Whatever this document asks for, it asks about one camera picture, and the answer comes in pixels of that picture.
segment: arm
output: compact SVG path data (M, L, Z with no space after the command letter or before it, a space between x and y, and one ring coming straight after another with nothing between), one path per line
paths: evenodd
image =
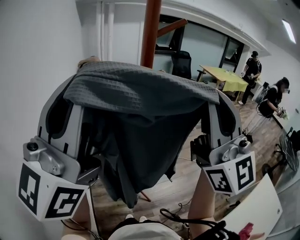
M267 103L273 111L276 111L278 113L278 109L274 106L274 104L272 104L269 100L267 101Z
M244 72L246 72L248 70L249 66L248 64L245 65L245 68L244 68Z
M90 207L86 195L83 197L72 219L81 226L90 229ZM69 220L65 220L64 223L74 229L81 229L77 224ZM82 240L90 240L90 233L87 231L76 231L64 226L61 239L68 240L68 235L80 236L82 237Z
M258 78L261 75L261 73L258 73L256 75L253 76L253 78Z
M191 206L188 212L189 219L202 219L207 221L215 221L215 192L213 191L209 180L203 170L192 198ZM192 239L198 237L210 227L201 224L189 224Z

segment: white cable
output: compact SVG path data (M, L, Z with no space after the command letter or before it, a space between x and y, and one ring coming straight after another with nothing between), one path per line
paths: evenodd
M177 159L184 159L184 160L187 160L187 161L190 161L190 162L192 162L190 159L183 158L183 157L178 157Z

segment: white marker cube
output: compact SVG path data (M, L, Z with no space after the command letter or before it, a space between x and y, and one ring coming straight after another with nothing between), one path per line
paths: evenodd
M236 195L255 183L255 153L252 151L203 170L216 193Z
M23 161L17 196L38 221L72 218L89 186L45 172L39 162Z

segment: white shirt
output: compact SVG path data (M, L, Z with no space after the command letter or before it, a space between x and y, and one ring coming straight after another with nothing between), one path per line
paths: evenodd
M181 240L171 228L160 223L132 224L116 230L108 240Z

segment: hand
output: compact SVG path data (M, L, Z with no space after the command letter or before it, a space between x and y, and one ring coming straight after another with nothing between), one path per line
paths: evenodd
M276 115L277 115L278 117L280 117L280 118L281 118L281 117L282 117L282 112L281 112L281 111L279 111L278 109L276 110L276 112L277 112L277 114L276 114Z
M251 235L251 237L249 238L249 240L256 240L256 239L260 239L264 236L264 233L258 233L258 234L253 234Z
M85 63L90 63L90 62L100 62L100 59L96 56L92 56L84 60L81 60L77 65L78 69L80 69Z

